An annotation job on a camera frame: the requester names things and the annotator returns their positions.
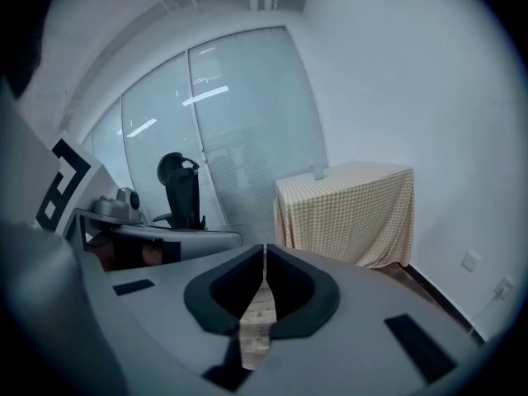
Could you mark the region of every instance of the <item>floor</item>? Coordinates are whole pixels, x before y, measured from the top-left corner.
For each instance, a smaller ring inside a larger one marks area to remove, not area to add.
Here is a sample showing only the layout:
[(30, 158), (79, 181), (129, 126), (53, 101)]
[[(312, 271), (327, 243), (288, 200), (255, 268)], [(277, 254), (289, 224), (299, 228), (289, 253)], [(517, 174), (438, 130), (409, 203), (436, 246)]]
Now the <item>floor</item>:
[[(431, 302), (439, 309), (440, 305), (415, 281), (398, 263), (379, 268), (377, 271), (392, 277), (407, 286), (417, 295)], [(270, 350), (269, 329), (276, 321), (275, 302), (270, 286), (262, 282), (255, 298), (240, 320), (240, 349), (244, 368), (255, 370)]]

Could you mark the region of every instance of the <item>chair backrest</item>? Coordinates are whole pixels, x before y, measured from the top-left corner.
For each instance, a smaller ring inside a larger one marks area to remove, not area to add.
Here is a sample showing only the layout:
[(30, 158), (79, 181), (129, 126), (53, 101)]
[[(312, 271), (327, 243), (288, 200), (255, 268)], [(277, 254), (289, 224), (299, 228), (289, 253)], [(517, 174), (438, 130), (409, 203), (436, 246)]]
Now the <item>chair backrest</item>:
[[(192, 167), (183, 167), (188, 161)], [(172, 221), (176, 229), (202, 229), (200, 223), (200, 188), (198, 168), (200, 166), (184, 158), (181, 153), (170, 153), (160, 160), (158, 179), (165, 186)]]

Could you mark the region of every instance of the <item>electrical socket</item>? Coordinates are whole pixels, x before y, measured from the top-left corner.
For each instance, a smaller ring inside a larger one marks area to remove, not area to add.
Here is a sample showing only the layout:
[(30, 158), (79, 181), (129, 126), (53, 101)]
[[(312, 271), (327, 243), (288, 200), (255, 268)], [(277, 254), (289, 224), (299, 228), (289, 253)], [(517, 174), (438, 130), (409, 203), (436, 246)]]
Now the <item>electrical socket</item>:
[(504, 276), (501, 281), (498, 282), (498, 285), (495, 286), (495, 293), (500, 299), (506, 299), (506, 297), (515, 289), (515, 283), (512, 279)]
[(462, 258), (462, 267), (465, 268), (467, 271), (473, 273), (475, 268), (477, 267), (477, 264), (482, 260), (482, 258), (477, 255), (474, 252), (467, 251), (464, 255), (464, 258)]

